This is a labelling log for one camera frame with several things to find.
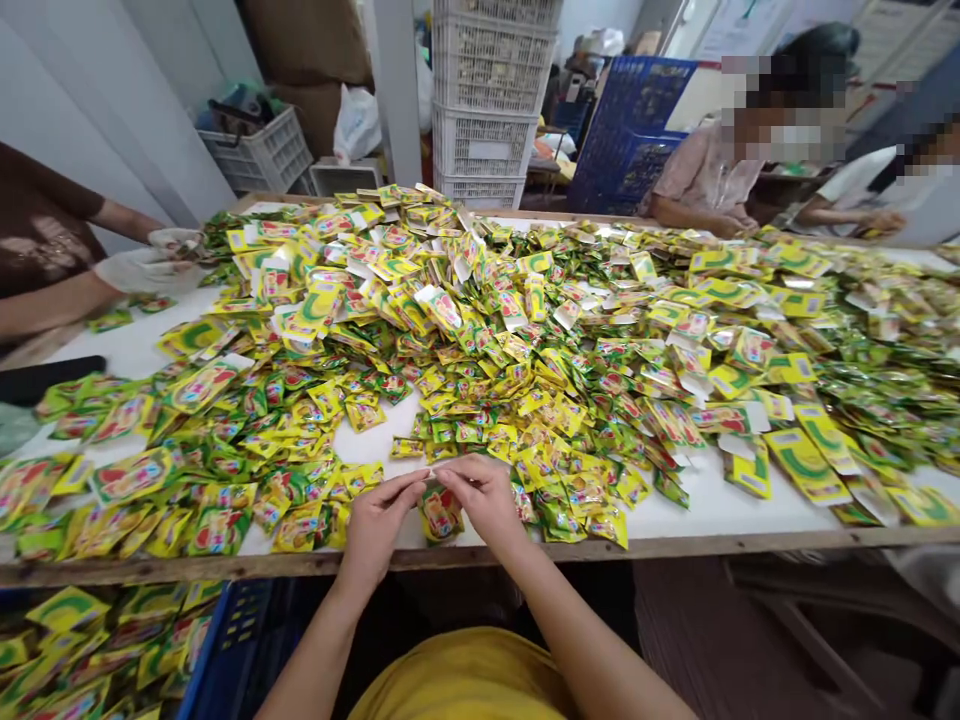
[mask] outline person's hands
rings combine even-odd
[[[337,583],[350,597],[365,603],[386,576],[400,525],[426,491],[429,475],[427,469],[400,475],[353,501],[337,574]]]
[[[203,271],[186,261],[171,261],[155,248],[129,250],[97,263],[93,272],[122,293],[177,295],[193,290]]]
[[[747,227],[745,225],[729,215],[722,215],[718,218],[715,218],[713,222],[710,223],[710,227],[707,229],[717,237],[721,237],[724,240],[729,240],[730,238],[736,237],[740,233],[747,231]]]
[[[457,496],[494,555],[530,542],[517,515],[508,465],[484,455],[465,455],[434,468],[434,473]]]
[[[753,235],[757,230],[760,229],[760,223],[758,223],[749,215],[745,218],[741,218],[740,224],[743,225],[743,229],[747,235]]]
[[[873,210],[868,212],[860,222],[861,227],[870,230],[880,230],[886,233],[900,232],[906,225],[907,219],[903,215],[889,210]]]
[[[161,228],[147,235],[147,242],[169,257],[184,257],[203,240],[199,230],[186,228]]]

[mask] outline blue plastic crate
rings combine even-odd
[[[563,128],[573,140],[577,149],[580,149],[580,136],[583,134],[583,125],[587,120],[587,113],[593,100],[584,100],[581,102],[561,102],[553,110],[553,117],[550,124],[554,127]]]
[[[643,55],[616,58],[594,114],[594,129],[628,129],[638,135],[660,133],[696,69],[695,60]]]
[[[632,203],[639,207],[663,172],[663,166],[683,142],[686,133],[659,136],[634,135],[627,131],[589,143],[580,156],[577,173],[567,193],[572,212],[604,215],[636,215],[613,212]]]
[[[643,200],[685,137],[686,133],[670,133],[625,138],[623,161],[616,175],[619,180],[610,188],[612,194]]]
[[[230,583],[220,596],[177,720],[239,716],[277,582]]]

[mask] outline pink shirt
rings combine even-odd
[[[730,167],[721,152],[718,122],[687,136],[667,160],[653,192],[694,210],[726,215],[746,202],[762,168],[762,160],[741,160]]]

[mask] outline brown shirt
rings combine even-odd
[[[106,257],[85,222],[103,197],[0,143],[0,299],[78,275]]]

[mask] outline poster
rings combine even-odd
[[[874,75],[890,59],[891,53],[917,31],[934,2],[881,0],[857,21],[860,50],[854,62],[860,66],[861,78],[876,80]]]
[[[931,23],[903,55],[879,78],[882,83],[915,82],[923,78],[960,42],[960,2],[954,2]]]
[[[759,55],[791,5],[791,0],[720,0],[694,58],[720,62]]]

